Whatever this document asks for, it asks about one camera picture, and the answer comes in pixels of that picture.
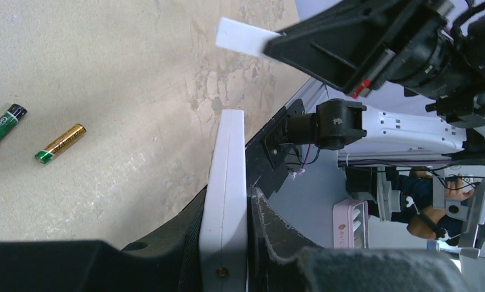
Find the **aa battery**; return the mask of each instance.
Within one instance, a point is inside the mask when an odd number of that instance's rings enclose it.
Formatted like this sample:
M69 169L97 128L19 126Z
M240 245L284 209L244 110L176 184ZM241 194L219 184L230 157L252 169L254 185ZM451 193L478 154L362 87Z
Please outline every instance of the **aa battery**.
M85 128L78 123L62 136L51 142L44 150L39 151L35 157L43 164L47 164L66 151L76 141L80 140L85 132L87 132Z
M28 111L17 104L12 106L0 117L0 141L19 123Z

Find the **person's hand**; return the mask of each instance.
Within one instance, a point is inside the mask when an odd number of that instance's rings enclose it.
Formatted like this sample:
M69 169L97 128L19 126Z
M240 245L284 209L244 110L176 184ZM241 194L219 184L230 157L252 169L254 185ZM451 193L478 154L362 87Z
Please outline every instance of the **person's hand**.
M459 178L457 181L447 182L447 187L445 188L445 198L464 201L473 195L475 189L472 189L469 192L463 191L465 185L461 179L461 175L458 176Z

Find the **gold battery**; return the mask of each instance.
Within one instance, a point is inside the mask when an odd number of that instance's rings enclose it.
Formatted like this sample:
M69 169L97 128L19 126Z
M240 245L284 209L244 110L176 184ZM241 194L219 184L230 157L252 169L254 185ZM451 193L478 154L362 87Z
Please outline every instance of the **gold battery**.
M56 138L44 150L39 151L35 157L43 164L47 164L66 151L76 141L80 140L86 132L85 127L78 123L62 136Z

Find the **green battery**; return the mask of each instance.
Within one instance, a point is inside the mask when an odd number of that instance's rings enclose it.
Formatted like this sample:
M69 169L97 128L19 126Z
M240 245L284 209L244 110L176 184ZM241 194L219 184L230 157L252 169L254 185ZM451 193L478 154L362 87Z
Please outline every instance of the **green battery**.
M28 111L17 104L12 106L0 117L0 141L19 123Z

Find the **mounting plate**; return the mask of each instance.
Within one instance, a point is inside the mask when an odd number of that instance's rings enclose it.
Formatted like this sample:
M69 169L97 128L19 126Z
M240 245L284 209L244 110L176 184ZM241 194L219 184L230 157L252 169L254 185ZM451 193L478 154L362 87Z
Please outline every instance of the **mounting plate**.
M285 112L279 116L275 116L275 124L272 126L272 129L268 132L268 134L262 138L262 147L264 148L264 152L266 153L266 156L269 159L273 169L276 169L278 166L284 163L287 154L293 147L292 144L282 144L282 138L285 137L285 121L291 115L303 113L305 113L303 101L301 99L296 100Z

